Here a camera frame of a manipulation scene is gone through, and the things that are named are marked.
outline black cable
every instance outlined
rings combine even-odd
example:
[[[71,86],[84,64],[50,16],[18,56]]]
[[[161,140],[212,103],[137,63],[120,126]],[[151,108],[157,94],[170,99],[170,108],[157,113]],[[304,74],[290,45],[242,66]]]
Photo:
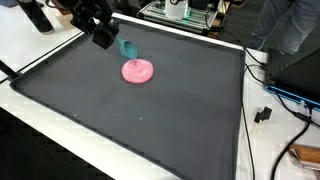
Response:
[[[284,156],[284,154],[289,150],[290,146],[297,140],[299,139],[310,127],[310,124],[316,124],[315,122],[312,121],[312,118],[311,118],[311,114],[312,114],[312,109],[309,108],[309,114],[310,116],[307,117],[299,112],[294,112],[293,110],[289,109],[288,106],[283,102],[282,98],[280,97],[279,94],[277,94],[277,97],[279,98],[281,104],[283,105],[283,107],[288,110],[291,114],[293,114],[295,117],[299,118],[300,120],[304,121],[306,124],[305,124],[305,127],[302,129],[302,131],[297,134],[291,141],[289,141],[289,143],[286,145],[286,147],[281,151],[281,153],[279,154],[279,156],[277,157],[273,167],[272,167],[272,171],[271,171],[271,180],[274,180],[275,178],[275,174],[276,174],[276,171],[277,171],[277,167],[282,159],[282,157]]]
[[[208,25],[208,14],[209,14],[209,11],[210,11],[210,8],[208,9],[208,11],[207,11],[207,13],[206,13],[206,16],[205,16],[205,18],[204,18],[205,24],[206,24],[207,28],[210,29],[210,31],[215,31],[214,29],[211,28],[211,26]],[[266,66],[265,63],[262,63],[262,62],[258,61],[258,60],[249,52],[248,48],[247,48],[235,35],[233,35],[230,31],[228,31],[228,30],[226,30],[226,29],[223,29],[222,31],[229,33],[236,41],[238,41],[238,43],[242,46],[243,50],[246,51],[246,52],[249,54],[249,56],[250,56],[254,61],[256,61],[257,63],[259,63],[261,66]]]
[[[260,82],[260,83],[262,83],[262,84],[264,84],[264,82],[263,81],[261,81],[260,79],[258,79],[253,73],[252,73],[252,71],[251,71],[251,69],[250,69],[250,66],[248,66],[247,64],[245,64],[246,65],[246,69],[245,69],[245,71],[246,70],[249,70],[249,72],[250,72],[250,74],[251,74],[251,76],[256,80],[256,81],[258,81],[258,82]]]
[[[242,75],[242,82],[244,81],[244,76],[246,74],[246,71],[248,68],[250,68],[251,66],[257,66],[257,67],[262,67],[256,64],[251,64],[251,65],[247,65],[246,69],[243,72]],[[241,97],[241,106],[242,106],[242,113],[243,113],[243,119],[244,119],[244,127],[245,127],[245,131],[246,131],[246,136],[247,136],[247,141],[248,141],[248,148],[249,148],[249,154],[250,154],[250,160],[251,160],[251,168],[252,168],[252,180],[256,179],[256,173],[255,173],[255,168],[254,168],[254,162],[253,162],[253,155],[252,155],[252,149],[251,149],[251,143],[250,143],[250,136],[249,136],[249,131],[248,131],[248,125],[247,125],[247,117],[246,117],[246,111],[244,109],[244,103],[243,103],[243,97]]]
[[[51,6],[51,5],[49,4],[49,2],[50,2],[50,0],[46,0],[46,1],[45,1],[45,4],[46,4],[49,8],[54,8],[54,9],[59,9],[59,10],[66,10],[66,9],[64,9],[64,8],[59,8],[59,7],[56,7],[56,6]]]
[[[289,111],[292,115],[296,116],[297,118],[299,118],[300,120],[302,120],[302,121],[304,121],[304,122],[308,122],[308,121],[309,121],[308,119],[301,118],[301,116],[304,116],[303,114],[301,114],[301,113],[299,113],[299,112],[294,112],[294,111],[292,111],[291,109],[289,109],[288,106],[283,102],[283,100],[282,100],[282,98],[280,97],[280,95],[277,94],[277,93],[276,93],[276,95],[277,95],[277,97],[279,98],[282,106],[283,106],[287,111]],[[312,119],[310,119],[310,121],[311,121],[311,124],[312,124],[313,126],[315,126],[315,127],[317,127],[317,128],[320,129],[320,124],[314,122]]]
[[[244,104],[243,104],[243,98],[241,98],[241,105],[242,105],[242,113],[243,113],[243,118],[244,118],[244,126],[245,126],[245,130],[246,130],[248,147],[249,147],[249,153],[250,153],[251,168],[252,168],[252,179],[255,180],[255,179],[256,179],[256,173],[255,173],[255,168],[254,168],[254,162],[253,162],[253,156],[252,156],[252,149],[251,149],[250,137],[249,137],[249,132],[248,132],[246,112],[245,112]]]
[[[273,167],[272,167],[272,171],[271,171],[271,180],[274,180],[275,175],[276,175],[276,171],[277,171],[277,167],[282,159],[282,157],[286,154],[286,152],[289,150],[290,146],[297,140],[299,139],[310,127],[310,123],[311,120],[306,122],[304,128],[302,129],[302,131],[297,134],[293,139],[291,139],[291,141],[286,145],[286,147],[281,151],[281,153],[279,154],[279,156],[276,159],[276,162],[274,163]]]

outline pink donut-shaped object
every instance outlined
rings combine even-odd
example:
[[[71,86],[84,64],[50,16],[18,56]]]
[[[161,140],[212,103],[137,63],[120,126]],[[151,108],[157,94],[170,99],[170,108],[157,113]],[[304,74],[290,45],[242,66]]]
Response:
[[[122,76],[134,84],[145,83],[153,76],[153,66],[143,59],[129,60],[122,67]]]

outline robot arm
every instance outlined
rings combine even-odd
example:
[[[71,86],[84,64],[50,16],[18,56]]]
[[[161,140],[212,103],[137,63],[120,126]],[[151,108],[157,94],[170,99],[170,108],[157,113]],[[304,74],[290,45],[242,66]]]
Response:
[[[63,9],[72,13],[71,24],[84,33],[93,35],[92,41],[104,49],[114,42],[119,32],[112,19],[112,10],[106,0],[54,0]]]

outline teal cup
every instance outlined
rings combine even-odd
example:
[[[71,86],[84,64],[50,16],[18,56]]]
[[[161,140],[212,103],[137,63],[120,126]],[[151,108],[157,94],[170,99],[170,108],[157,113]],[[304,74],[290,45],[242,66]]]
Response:
[[[119,36],[116,36],[115,40],[119,43],[120,52],[124,58],[137,59],[138,51],[133,43],[128,40],[121,39]]]

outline black table surface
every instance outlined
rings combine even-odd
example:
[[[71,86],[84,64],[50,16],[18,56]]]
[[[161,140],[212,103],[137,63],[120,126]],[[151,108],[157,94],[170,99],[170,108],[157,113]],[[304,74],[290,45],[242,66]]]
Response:
[[[153,64],[149,82],[123,80],[116,43],[83,37],[12,87],[181,178],[235,179],[242,52],[127,22],[120,36]]]

